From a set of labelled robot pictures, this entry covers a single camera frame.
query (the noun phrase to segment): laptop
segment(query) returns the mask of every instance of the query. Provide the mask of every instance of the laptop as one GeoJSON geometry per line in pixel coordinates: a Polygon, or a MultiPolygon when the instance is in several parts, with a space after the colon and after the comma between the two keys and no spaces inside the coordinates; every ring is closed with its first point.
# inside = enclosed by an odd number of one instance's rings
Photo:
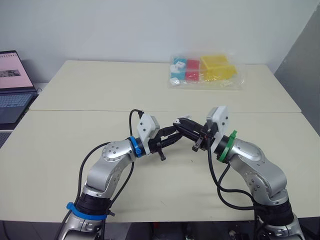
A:
{"type": "Polygon", "coordinates": [[[0,124],[15,123],[37,91],[16,51],[0,51],[0,124]]]}

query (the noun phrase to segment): green ring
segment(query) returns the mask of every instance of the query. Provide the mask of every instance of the green ring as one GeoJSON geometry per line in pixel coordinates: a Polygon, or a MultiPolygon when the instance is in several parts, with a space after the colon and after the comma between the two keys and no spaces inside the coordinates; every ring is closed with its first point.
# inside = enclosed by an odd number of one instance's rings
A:
{"type": "Polygon", "coordinates": [[[232,132],[231,135],[229,136],[229,141],[228,141],[228,143],[226,144],[226,147],[224,148],[221,156],[220,156],[219,159],[218,159],[220,162],[224,163],[225,158],[226,158],[226,156],[227,156],[227,154],[228,154],[228,152],[229,152],[232,144],[234,143],[234,140],[235,140],[235,138],[236,138],[236,134],[237,134],[237,131],[236,131],[236,130],[233,130],[233,132],[232,132]]]}

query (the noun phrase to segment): red block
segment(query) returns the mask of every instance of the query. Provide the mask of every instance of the red block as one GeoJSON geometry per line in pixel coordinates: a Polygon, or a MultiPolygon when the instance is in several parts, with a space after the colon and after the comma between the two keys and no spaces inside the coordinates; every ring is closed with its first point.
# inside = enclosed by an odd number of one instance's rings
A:
{"type": "Polygon", "coordinates": [[[199,81],[199,65],[200,61],[188,59],[186,61],[185,80],[199,81]]]}

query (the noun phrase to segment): white table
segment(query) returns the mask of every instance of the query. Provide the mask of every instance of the white table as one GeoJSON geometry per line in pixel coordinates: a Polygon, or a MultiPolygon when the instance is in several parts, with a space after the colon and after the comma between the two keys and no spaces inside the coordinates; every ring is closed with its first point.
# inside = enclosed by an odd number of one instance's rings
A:
{"type": "MultiPolygon", "coordinates": [[[[162,127],[185,112],[155,112],[162,127]]],[[[204,123],[207,111],[193,114],[204,123]]],[[[320,215],[320,138],[301,113],[231,113],[228,133],[260,146],[286,174],[293,211],[298,217],[320,215]]],[[[109,111],[29,111],[0,149],[0,219],[60,222],[67,202],[74,200],[78,171],[96,145],[129,135],[128,113],[109,111]]],[[[108,222],[235,221],[253,219],[252,211],[224,206],[210,176],[207,155],[193,152],[181,139],[158,155],[136,161],[132,177],[114,206],[108,222]]],[[[88,169],[101,150],[89,159],[88,169]]],[[[218,175],[226,165],[218,161],[218,175]]],[[[122,174],[123,181],[129,167],[122,174]]],[[[222,185],[247,189],[230,170],[222,185]]],[[[249,205],[239,194],[225,194],[234,204],[249,205]]]]}
{"type": "Polygon", "coordinates": [[[168,87],[168,63],[66,61],[31,110],[300,112],[266,65],[244,67],[243,90],[168,87]]]}

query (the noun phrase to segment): blue ring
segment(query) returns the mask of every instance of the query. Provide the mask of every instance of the blue ring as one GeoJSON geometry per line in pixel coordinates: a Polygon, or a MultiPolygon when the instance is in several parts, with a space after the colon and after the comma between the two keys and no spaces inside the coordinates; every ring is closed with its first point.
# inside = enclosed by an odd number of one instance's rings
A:
{"type": "Polygon", "coordinates": [[[66,205],[66,209],[68,210],[71,210],[73,212],[74,215],[76,215],[77,217],[79,218],[82,218],[82,219],[87,219],[87,220],[96,220],[96,221],[99,221],[99,220],[104,220],[107,218],[107,215],[88,215],[88,214],[84,214],[80,211],[78,211],[74,205],[73,202],[69,202],[67,205],[66,205]]]}
{"type": "Polygon", "coordinates": [[[142,155],[141,155],[142,151],[139,148],[136,139],[133,136],[130,136],[129,138],[131,140],[131,143],[133,144],[133,147],[134,147],[134,150],[135,150],[135,154],[137,155],[138,158],[141,158],[142,157],[142,155]]]}

